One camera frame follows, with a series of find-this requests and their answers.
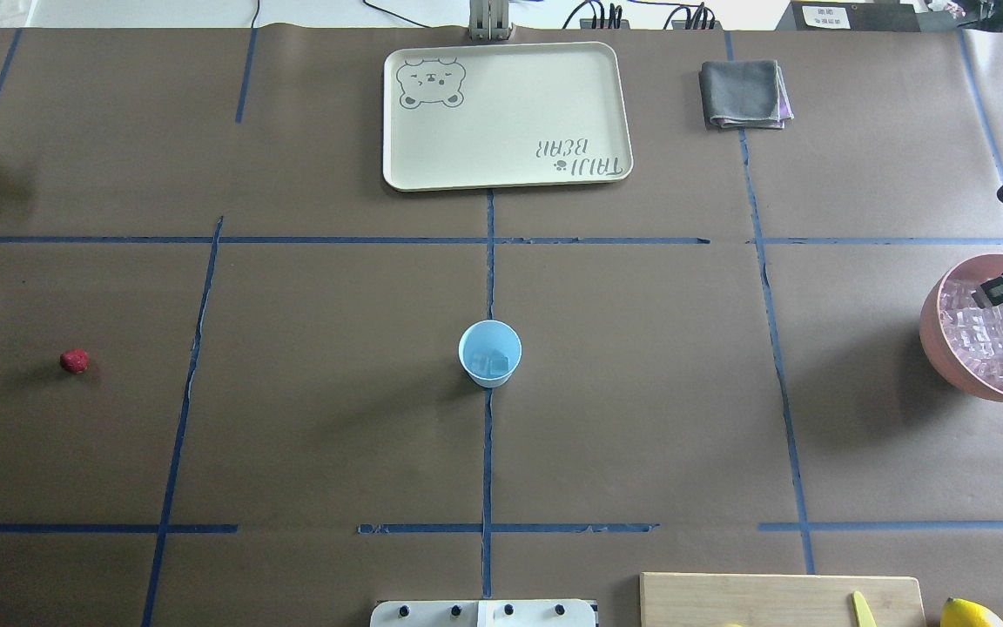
yellow fruit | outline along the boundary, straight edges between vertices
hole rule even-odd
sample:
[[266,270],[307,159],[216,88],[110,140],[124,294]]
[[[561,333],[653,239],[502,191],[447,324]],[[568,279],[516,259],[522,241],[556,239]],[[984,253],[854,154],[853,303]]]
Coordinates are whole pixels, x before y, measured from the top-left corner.
[[939,627],[1003,627],[1003,620],[990,608],[966,599],[947,599]]

gray cloth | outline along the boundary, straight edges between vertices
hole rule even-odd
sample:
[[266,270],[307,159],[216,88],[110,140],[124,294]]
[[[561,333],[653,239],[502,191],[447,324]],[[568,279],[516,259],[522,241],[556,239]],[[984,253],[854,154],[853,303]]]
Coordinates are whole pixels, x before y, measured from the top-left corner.
[[721,128],[783,128],[795,117],[775,60],[704,61],[699,87],[703,113]]

metal clamp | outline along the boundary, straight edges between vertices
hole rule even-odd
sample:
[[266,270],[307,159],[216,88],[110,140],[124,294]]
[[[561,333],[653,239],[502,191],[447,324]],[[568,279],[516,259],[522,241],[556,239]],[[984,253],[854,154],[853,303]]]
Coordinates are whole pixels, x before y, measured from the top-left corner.
[[470,39],[510,39],[510,0],[470,0]]

white tray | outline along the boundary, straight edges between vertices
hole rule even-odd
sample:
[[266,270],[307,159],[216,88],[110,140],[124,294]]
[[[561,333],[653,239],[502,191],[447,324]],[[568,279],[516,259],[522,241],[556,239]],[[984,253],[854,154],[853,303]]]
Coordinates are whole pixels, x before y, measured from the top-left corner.
[[401,191],[620,182],[633,170],[617,55],[597,41],[397,50],[382,128],[382,174]]

blue cup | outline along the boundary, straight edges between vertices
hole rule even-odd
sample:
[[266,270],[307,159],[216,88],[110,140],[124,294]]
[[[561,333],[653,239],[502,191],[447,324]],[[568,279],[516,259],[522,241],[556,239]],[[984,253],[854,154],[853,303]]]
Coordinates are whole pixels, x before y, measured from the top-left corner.
[[478,385],[497,387],[518,369],[521,338],[505,322],[474,322],[458,339],[458,362]]

